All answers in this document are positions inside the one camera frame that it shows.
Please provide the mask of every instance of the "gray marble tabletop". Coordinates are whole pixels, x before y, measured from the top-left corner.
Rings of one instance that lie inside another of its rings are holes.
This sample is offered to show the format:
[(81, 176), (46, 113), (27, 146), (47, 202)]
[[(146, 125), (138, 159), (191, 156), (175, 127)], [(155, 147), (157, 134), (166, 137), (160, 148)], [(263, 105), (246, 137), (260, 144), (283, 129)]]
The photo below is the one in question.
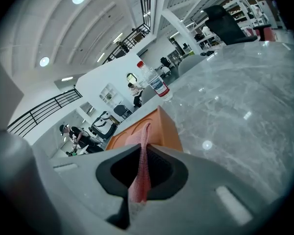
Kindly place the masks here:
[(126, 129), (158, 105), (174, 120), (184, 152), (215, 161), (268, 202), (294, 180), (294, 46), (226, 46), (123, 121)]

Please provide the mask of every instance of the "black metal railing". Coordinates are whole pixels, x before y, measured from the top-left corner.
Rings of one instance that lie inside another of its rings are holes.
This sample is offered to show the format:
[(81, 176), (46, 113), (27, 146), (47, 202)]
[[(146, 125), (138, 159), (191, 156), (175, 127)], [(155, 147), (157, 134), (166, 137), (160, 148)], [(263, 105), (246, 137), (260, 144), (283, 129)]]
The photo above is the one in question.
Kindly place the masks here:
[(122, 42), (117, 42), (117, 47), (104, 60), (103, 64), (112, 61), (115, 58), (125, 56), (137, 43), (139, 43), (146, 35), (150, 33), (150, 29), (142, 24), (131, 32)]
[(61, 93), (20, 116), (8, 126), (7, 131), (24, 137), (48, 116), (81, 97), (76, 89)]
[(151, 0), (140, 0), (143, 23), (150, 28)]

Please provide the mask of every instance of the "plastic bottle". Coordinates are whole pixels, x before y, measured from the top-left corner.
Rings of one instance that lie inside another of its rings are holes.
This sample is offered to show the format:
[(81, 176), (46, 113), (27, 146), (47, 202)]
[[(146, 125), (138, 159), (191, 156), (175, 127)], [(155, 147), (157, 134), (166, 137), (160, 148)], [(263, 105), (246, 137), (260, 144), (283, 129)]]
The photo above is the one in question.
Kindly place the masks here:
[(172, 98), (173, 95), (170, 92), (170, 89), (152, 67), (147, 67), (142, 61), (140, 61), (137, 66), (140, 68), (148, 84), (155, 90), (159, 97), (164, 101), (168, 101)]

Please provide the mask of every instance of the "orange box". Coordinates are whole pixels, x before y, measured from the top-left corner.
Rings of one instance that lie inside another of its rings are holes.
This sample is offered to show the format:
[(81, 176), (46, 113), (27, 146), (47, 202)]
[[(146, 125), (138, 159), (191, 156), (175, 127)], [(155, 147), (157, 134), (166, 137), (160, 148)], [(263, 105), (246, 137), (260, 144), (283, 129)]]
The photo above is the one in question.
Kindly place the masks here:
[(124, 146), (127, 137), (140, 130), (147, 122), (151, 123), (151, 133), (148, 143), (183, 151), (174, 121), (160, 106), (121, 133), (113, 136), (106, 150)]

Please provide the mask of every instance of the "pink mesh fabric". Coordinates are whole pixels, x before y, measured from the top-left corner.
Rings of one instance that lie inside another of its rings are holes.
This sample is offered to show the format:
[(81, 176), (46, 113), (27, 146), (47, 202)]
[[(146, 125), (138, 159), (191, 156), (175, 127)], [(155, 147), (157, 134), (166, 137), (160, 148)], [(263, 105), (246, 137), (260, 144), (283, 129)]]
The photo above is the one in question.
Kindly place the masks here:
[(141, 144), (138, 173), (128, 189), (129, 199), (133, 202), (146, 202), (147, 193), (151, 189), (148, 170), (147, 144), (149, 140), (151, 124), (146, 123), (143, 128), (126, 139), (125, 145)]

